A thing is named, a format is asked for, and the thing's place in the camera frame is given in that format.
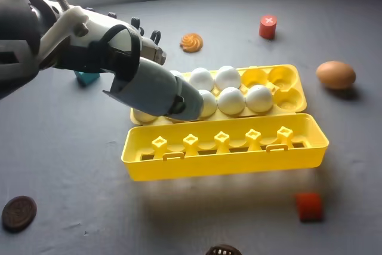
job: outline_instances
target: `egg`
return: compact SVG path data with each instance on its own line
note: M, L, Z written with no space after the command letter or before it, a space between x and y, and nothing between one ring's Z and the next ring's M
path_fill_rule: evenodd
M217 106L227 115L236 115L245 108L244 96L237 88L225 88L219 95Z
M144 113L137 109L133 109L133 116L140 122L152 122L157 118L156 116L149 115L148 113Z
M203 109L201 112L201 117L205 118L211 116L217 108L215 96L207 90L199 90L199 94L203 98Z
M321 64L316 71L318 80L324 86L334 90L347 89L356 81L353 68L343 62L329 61Z
M178 72L178 71L176 71L176 70L170 70L170 72L171 72L174 76L179 77L179 78L182 79L182 80L185 80L184 76L183 76L180 72Z
M229 87L240 88L241 76L234 67L223 66L217 71L215 84L220 91Z
M245 103L253 112L263 113L273 107L273 96L267 87L255 85L248 90Z
M196 68L192 71L189 83L197 90L211 91L215 86L214 79L210 72L204 68Z

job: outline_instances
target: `teal block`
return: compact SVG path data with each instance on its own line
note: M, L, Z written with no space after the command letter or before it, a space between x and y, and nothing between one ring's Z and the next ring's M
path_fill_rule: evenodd
M74 74L76 74L78 82L84 86L91 84L100 77L99 73L83 73L74 71Z

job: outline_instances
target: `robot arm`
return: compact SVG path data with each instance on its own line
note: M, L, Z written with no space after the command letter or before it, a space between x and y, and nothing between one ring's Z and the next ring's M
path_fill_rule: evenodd
M128 24L114 14L104 16L62 0L0 0L0 24L3 96L48 67L109 72L115 77L104 92L121 103L183 121L200 115L202 97L161 66L161 34L143 37L139 19Z

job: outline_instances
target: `yellow egg carton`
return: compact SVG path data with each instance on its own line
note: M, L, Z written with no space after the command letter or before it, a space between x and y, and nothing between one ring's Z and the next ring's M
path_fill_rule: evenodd
M280 115L283 113L302 112L306 108L306 99L301 85L300 77L296 67L293 65L276 65L264 67L248 67L237 69L241 76L242 85L240 91L244 97L248 90L257 84L266 86L273 95L274 105L266 113L256 113L251 111L247 106L237 115L226 115L219 109L207 117L201 118L200 121L218 121L221 119L243 118L248 116L264 116L264 115ZM210 71L215 78L218 71ZM183 73L184 78L188 81L191 73ZM220 90L216 87L211 91L216 99L219 98ZM140 122L135 119L133 109L130 112L130 119L137 125L166 125L179 123L180 121L160 116L151 122Z
M122 154L133 180L312 168L328 139L300 113L135 127Z
M292 65L238 69L240 90L268 87L274 107L267 113L248 108L235 116L216 111L196 122L159 117L131 129L122 161L133 180L175 179L259 171L313 168L329 145L312 116L301 112L306 99ZM217 71L211 71L213 77ZM189 79L190 73L183 74ZM214 87L212 93L219 97Z

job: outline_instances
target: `table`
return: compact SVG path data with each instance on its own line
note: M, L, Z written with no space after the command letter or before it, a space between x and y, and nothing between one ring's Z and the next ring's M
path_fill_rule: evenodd
M378 254L382 247L381 0L166 0L100 7L162 32L167 69L189 72L293 64L331 144L313 170L132 182L120 157L130 109L71 71L48 69L0 101L0 205L35 199L22 233L0 231L2 254L205 254L225 242L243 254ZM258 37L263 14L277 38ZM197 32L205 46L178 43ZM356 89L323 89L315 69L350 63ZM298 221L293 194L318 191L326 222Z

